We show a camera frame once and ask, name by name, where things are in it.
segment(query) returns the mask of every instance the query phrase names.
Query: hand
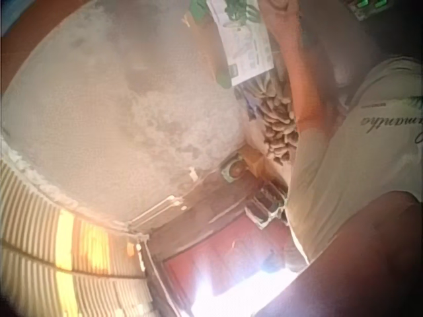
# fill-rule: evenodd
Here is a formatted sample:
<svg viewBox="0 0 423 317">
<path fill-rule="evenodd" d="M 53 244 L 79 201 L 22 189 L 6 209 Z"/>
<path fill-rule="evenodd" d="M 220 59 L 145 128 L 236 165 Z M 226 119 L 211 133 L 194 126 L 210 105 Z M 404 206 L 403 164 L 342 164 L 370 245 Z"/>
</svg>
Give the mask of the hand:
<svg viewBox="0 0 423 317">
<path fill-rule="evenodd" d="M 299 48 L 301 26 L 298 0 L 259 0 L 264 23 L 281 46 L 281 50 Z"/>
</svg>

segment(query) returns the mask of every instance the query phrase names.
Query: pile of potatoes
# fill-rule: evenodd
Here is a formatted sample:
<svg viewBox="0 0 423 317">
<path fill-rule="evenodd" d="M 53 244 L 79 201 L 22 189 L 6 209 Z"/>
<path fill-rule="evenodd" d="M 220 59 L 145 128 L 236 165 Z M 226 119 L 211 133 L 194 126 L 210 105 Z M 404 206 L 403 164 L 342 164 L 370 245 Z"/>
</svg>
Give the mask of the pile of potatoes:
<svg viewBox="0 0 423 317">
<path fill-rule="evenodd" d="M 243 83 L 243 89 L 258 100 L 256 114 L 264 122 L 267 157 L 280 165 L 290 163 L 298 133 L 289 83 L 281 83 L 276 72 L 269 71 Z"/>
</svg>

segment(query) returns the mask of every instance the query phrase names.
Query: sleeve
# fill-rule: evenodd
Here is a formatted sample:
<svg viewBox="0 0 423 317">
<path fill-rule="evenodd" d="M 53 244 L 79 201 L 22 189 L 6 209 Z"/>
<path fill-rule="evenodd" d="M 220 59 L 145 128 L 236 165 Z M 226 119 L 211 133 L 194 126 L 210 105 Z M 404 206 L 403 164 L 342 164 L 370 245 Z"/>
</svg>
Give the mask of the sleeve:
<svg viewBox="0 0 423 317">
<path fill-rule="evenodd" d="M 327 147 L 328 137 L 319 129 L 307 129 L 300 134 L 288 196 L 308 190 L 325 157 Z"/>
</svg>

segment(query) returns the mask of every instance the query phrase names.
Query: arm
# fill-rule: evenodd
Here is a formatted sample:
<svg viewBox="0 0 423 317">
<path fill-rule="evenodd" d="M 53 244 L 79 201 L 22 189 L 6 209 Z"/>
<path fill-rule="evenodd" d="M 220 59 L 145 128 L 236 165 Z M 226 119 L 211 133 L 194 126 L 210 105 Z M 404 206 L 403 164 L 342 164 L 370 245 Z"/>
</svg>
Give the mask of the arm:
<svg viewBox="0 0 423 317">
<path fill-rule="evenodd" d="M 281 2 L 287 3 L 285 8 L 277 7 Z M 260 10 L 280 45 L 288 70 L 298 132 L 310 128 L 326 131 L 325 109 L 301 47 L 297 0 L 262 0 Z"/>
</svg>

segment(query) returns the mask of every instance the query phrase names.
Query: corrugated metal sheet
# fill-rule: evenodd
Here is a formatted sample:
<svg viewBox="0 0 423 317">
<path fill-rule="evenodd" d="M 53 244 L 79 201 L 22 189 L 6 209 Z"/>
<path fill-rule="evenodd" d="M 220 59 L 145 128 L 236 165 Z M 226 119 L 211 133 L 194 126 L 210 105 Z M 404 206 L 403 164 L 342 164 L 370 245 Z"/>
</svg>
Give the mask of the corrugated metal sheet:
<svg viewBox="0 0 423 317">
<path fill-rule="evenodd" d="M 3 158 L 0 168 L 1 286 L 19 312 L 157 316 L 133 238 L 60 209 Z"/>
</svg>

